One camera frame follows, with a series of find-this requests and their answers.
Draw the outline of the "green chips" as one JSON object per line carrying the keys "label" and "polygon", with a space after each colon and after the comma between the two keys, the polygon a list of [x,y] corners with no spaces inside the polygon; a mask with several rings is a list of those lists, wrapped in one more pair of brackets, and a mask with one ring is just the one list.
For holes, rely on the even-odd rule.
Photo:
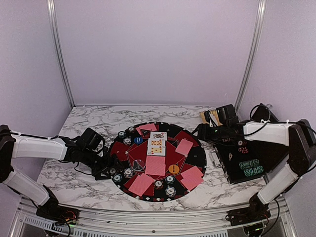
{"label": "green chips", "polygon": [[126,132],[125,132],[125,131],[120,131],[120,132],[118,133],[118,137],[119,137],[120,139],[124,139],[124,138],[126,137]]}
{"label": "green chips", "polygon": [[168,176],[166,176],[166,178],[165,178],[165,182],[166,182],[166,184],[168,184],[168,185],[172,185],[172,184],[175,182],[175,177],[174,177],[174,176],[171,176],[171,175],[168,175]]}
{"label": "green chips", "polygon": [[113,176],[113,181],[115,182],[115,183],[119,183],[119,182],[121,182],[122,181],[122,175],[121,174],[115,174],[114,176]]}

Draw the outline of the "dealt red card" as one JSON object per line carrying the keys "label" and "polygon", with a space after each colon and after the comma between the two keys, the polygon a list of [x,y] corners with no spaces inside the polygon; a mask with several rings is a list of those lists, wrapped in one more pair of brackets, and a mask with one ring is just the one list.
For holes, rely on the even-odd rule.
{"label": "dealt red card", "polygon": [[149,185],[147,176],[138,176],[128,190],[138,196],[142,196]]}
{"label": "dealt red card", "polygon": [[143,173],[142,175],[137,177],[133,183],[135,193],[138,195],[142,195],[153,182],[154,179],[151,176]]}
{"label": "dealt red card", "polygon": [[202,178],[203,177],[203,173],[201,172],[201,170],[197,167],[197,166],[193,166],[183,172],[181,172],[181,176],[183,178]]}
{"label": "dealt red card", "polygon": [[203,182],[202,173],[182,173],[181,176],[183,178],[180,180],[180,183],[189,191]]}
{"label": "dealt red card", "polygon": [[141,125],[139,127],[136,128],[136,131],[141,135],[144,136],[143,131],[150,131],[150,132],[154,132],[157,131],[157,128],[155,126],[154,123],[147,123],[145,125]]}

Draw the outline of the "blue small blind button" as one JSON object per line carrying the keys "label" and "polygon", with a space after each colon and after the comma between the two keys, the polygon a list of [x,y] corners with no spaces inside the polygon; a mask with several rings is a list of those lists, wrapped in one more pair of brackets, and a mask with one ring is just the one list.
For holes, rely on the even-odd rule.
{"label": "blue small blind button", "polygon": [[140,145],[143,143],[143,138],[142,137],[136,137],[134,138],[134,143],[137,145]]}

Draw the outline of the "five of hearts card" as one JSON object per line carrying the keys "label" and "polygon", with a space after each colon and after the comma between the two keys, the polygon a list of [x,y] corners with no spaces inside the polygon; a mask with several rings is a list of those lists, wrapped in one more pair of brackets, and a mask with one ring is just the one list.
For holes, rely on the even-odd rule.
{"label": "five of hearts card", "polygon": [[165,146],[148,146],[147,155],[149,156],[165,156]]}

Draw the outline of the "triangular all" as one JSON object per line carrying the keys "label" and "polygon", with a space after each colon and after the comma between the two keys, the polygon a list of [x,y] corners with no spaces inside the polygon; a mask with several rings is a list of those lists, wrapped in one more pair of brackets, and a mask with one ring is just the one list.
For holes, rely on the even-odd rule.
{"label": "triangular all", "polygon": [[150,134],[150,131],[149,131],[149,130],[140,129],[140,132],[141,132],[141,136],[142,136],[142,137],[145,137],[145,136],[147,136],[148,134]]}

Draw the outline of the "red playing card deck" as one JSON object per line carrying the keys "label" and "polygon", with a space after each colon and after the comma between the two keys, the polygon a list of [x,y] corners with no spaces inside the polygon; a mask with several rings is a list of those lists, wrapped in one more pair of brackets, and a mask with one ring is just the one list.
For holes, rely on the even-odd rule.
{"label": "red playing card deck", "polygon": [[193,146],[193,142],[187,140],[187,139],[182,139],[180,143],[178,144],[177,148],[175,149],[176,153],[179,153],[181,155],[187,156]]}

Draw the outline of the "ten of hearts card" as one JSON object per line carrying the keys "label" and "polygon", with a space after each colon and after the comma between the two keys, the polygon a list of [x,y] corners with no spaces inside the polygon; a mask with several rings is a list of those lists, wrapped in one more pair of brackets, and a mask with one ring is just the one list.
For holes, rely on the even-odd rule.
{"label": "ten of hearts card", "polygon": [[160,138],[149,138],[148,147],[164,147],[165,140]]}

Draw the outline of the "orange big blind button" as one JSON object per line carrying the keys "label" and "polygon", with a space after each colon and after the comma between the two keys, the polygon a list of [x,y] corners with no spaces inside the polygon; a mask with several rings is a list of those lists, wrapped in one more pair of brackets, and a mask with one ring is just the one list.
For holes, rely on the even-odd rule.
{"label": "orange big blind button", "polygon": [[180,168],[176,164],[172,164],[168,167],[168,172],[171,174],[178,174],[180,171]]}

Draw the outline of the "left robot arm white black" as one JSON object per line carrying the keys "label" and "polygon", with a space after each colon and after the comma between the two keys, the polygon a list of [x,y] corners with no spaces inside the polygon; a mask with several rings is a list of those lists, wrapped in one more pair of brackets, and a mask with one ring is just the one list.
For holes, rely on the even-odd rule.
{"label": "left robot arm white black", "polygon": [[0,126],[0,181],[15,192],[28,197],[37,208],[37,215],[57,220],[75,213],[59,205],[54,193],[45,185],[16,169],[12,160],[40,158],[60,162],[82,163],[90,168],[95,180],[110,179],[111,170],[123,170],[117,155],[111,155],[105,139],[91,128],[81,136],[41,137],[14,132],[8,125]]}

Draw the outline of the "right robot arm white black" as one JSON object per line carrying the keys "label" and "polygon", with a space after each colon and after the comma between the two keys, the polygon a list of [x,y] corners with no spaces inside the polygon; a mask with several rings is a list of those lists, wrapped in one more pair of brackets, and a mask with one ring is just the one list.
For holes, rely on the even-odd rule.
{"label": "right robot arm white black", "polygon": [[298,122],[235,121],[222,126],[199,124],[197,138],[215,146],[216,154],[232,184],[281,170],[249,199],[249,206],[228,212],[232,220],[255,221],[268,213],[269,203],[288,191],[299,178],[314,169],[315,131],[306,119]]}

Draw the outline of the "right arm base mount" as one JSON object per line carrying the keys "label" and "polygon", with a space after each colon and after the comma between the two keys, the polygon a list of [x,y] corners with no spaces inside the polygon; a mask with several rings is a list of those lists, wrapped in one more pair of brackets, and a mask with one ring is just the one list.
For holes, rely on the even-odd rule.
{"label": "right arm base mount", "polygon": [[231,226],[237,226],[269,219],[270,217],[271,213],[269,210],[251,212],[249,207],[245,207],[228,211],[225,219],[230,222]]}

